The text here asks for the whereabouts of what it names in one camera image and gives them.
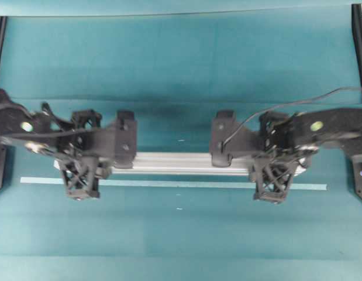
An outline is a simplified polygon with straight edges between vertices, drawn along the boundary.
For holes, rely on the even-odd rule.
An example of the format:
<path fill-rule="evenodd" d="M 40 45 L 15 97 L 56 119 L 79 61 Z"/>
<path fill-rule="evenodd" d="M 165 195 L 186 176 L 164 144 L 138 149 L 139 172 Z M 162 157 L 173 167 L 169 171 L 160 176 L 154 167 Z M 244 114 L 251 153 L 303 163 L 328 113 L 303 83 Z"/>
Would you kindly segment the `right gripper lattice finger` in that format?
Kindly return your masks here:
<path fill-rule="evenodd" d="M 260 132 L 267 132 L 272 124 L 284 122 L 289 118 L 289 115 L 283 112 L 268 111 L 259 116 L 260 121 Z"/>
<path fill-rule="evenodd" d="M 268 159 L 257 159 L 252 169 L 256 184 L 253 199 L 281 204 L 285 201 L 295 177 L 295 163 L 274 163 Z"/>

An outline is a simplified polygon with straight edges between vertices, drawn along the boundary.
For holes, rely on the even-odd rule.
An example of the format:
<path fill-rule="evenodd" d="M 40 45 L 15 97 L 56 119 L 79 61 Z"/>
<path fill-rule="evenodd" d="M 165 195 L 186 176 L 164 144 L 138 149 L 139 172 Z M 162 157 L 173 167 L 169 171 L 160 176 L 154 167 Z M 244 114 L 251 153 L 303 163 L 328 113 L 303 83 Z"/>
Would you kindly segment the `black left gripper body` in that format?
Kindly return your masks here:
<path fill-rule="evenodd" d="M 51 117 L 57 130 L 52 130 L 50 155 L 60 160 L 80 159 L 90 156 L 114 162 L 115 121 L 100 128 L 73 129 L 71 120 Z"/>

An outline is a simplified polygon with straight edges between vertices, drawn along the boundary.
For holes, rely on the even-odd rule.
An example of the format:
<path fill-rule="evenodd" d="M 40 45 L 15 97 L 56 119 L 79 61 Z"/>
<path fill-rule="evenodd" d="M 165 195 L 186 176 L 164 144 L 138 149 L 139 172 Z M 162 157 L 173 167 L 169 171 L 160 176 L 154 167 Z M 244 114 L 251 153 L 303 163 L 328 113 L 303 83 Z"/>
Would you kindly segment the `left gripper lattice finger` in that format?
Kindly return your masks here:
<path fill-rule="evenodd" d="M 95 176 L 97 168 L 97 157 L 60 160 L 60 173 L 67 197 L 77 201 L 99 198 L 99 179 Z"/>
<path fill-rule="evenodd" d="M 92 109 L 75 111 L 71 116 L 73 129 L 89 129 L 101 127 L 102 115 Z"/>

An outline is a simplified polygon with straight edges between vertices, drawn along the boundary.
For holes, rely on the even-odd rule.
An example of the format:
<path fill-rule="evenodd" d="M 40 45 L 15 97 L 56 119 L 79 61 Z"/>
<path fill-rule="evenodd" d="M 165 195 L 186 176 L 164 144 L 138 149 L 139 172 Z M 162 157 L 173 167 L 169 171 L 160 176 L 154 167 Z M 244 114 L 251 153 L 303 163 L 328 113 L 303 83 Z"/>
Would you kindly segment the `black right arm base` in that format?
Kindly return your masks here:
<path fill-rule="evenodd" d="M 362 155 L 351 157 L 354 173 L 354 191 L 362 199 Z"/>

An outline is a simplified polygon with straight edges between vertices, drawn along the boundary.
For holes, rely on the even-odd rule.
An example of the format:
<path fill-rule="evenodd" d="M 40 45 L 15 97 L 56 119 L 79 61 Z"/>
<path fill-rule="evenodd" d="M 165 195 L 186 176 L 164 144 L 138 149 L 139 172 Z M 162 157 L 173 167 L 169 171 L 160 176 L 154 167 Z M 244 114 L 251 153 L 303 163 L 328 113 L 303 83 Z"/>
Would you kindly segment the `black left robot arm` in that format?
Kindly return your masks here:
<path fill-rule="evenodd" d="M 94 110 L 73 112 L 70 120 L 55 116 L 48 103 L 31 113 L 0 89 L 0 189 L 4 179 L 7 146 L 54 158 L 65 193 L 73 200 L 99 198 L 99 179 L 108 176 L 95 140 L 102 138 L 101 115 Z"/>

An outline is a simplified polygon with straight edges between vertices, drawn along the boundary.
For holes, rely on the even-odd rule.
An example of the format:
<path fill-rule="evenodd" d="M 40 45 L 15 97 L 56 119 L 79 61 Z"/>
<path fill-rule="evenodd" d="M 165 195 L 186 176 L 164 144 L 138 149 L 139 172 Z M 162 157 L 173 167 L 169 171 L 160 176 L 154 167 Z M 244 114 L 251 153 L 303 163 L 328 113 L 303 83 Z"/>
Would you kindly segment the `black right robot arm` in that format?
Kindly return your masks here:
<path fill-rule="evenodd" d="M 299 168 L 307 169 L 321 147 L 340 149 L 362 167 L 362 108 L 338 108 L 288 115 L 265 111 L 260 128 L 238 124 L 233 111 L 221 111 L 213 120 L 209 152 L 216 167 L 234 159 L 248 159 L 255 182 L 255 200 L 283 202 Z"/>

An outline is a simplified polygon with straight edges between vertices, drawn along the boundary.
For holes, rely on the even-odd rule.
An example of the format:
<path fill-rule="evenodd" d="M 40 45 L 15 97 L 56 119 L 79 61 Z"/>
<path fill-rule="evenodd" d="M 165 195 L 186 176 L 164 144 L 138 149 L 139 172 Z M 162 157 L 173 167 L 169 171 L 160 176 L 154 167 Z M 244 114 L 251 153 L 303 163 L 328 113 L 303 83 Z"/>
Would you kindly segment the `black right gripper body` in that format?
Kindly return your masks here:
<path fill-rule="evenodd" d="M 274 163 L 298 162 L 304 157 L 300 147 L 304 144 L 304 121 L 290 116 L 286 121 L 272 124 L 267 132 L 260 132 L 235 121 L 227 138 L 227 152 L 233 159 L 248 157 L 268 159 Z"/>

